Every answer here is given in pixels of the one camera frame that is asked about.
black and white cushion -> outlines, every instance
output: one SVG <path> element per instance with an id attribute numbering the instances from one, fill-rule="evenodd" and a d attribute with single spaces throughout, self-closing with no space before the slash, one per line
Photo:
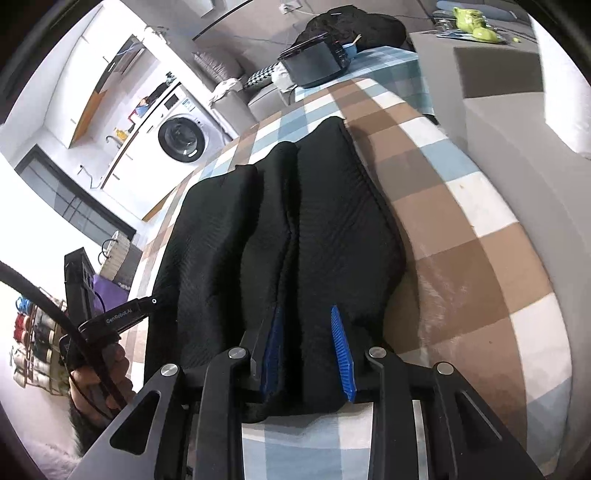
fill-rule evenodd
<path id="1" fill-rule="evenodd" d="M 273 73 L 275 65 L 277 65 L 277 63 L 253 73 L 243 85 L 243 88 L 245 90 L 260 90 L 261 88 L 270 85 L 272 82 L 271 73 Z"/>

plaid bedsheet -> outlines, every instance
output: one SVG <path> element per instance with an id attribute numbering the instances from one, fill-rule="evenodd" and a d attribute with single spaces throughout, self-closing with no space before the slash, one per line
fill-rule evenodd
<path id="1" fill-rule="evenodd" d="M 303 100 L 337 83 L 358 78 L 372 79 L 415 110 L 423 114 L 433 114 L 431 97 L 427 82 L 421 74 L 418 55 L 413 51 L 394 47 L 377 47 L 359 52 L 344 75 L 318 87 L 297 87 L 294 91 L 295 101 Z"/>
<path id="2" fill-rule="evenodd" d="M 426 118 L 371 79 L 307 96 L 203 160 L 155 220 L 131 298 L 152 290 L 188 189 L 265 157 L 328 116 L 346 124 L 402 226 L 408 254 L 384 335 L 401 357 L 448 361 L 527 448 L 540 469 L 558 460 L 570 399 L 569 342 L 544 267 L 510 208 L 477 166 Z M 124 334 L 135 388 L 142 385 L 147 321 Z M 365 480 L 372 406 L 243 426 L 252 480 Z"/>

blue gripper pad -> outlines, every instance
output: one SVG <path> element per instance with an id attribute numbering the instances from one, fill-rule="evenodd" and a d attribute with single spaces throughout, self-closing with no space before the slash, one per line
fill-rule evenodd
<path id="1" fill-rule="evenodd" d="M 343 385 L 343 391 L 347 395 L 347 400 L 353 402 L 357 392 L 353 371 L 353 357 L 351 356 L 349 342 L 347 342 L 339 309 L 336 305 L 332 307 L 330 312 L 330 325 L 332 328 L 333 342 L 335 343 L 336 359 L 339 363 L 340 381 Z"/>

blue bowl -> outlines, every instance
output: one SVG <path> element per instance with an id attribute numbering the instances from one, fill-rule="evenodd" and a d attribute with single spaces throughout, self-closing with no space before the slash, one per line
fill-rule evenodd
<path id="1" fill-rule="evenodd" d="M 343 48 L 345 49 L 345 53 L 351 60 L 353 60 L 357 55 L 357 45 L 355 45 L 354 43 L 346 43 L 345 45 L 343 45 Z"/>

window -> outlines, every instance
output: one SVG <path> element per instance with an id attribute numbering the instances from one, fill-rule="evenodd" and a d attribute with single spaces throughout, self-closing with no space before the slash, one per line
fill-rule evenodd
<path id="1" fill-rule="evenodd" d="M 135 235 L 133 228 L 60 170 L 38 145 L 15 171 L 49 206 L 95 243 L 102 245 L 116 230 L 130 240 Z"/>

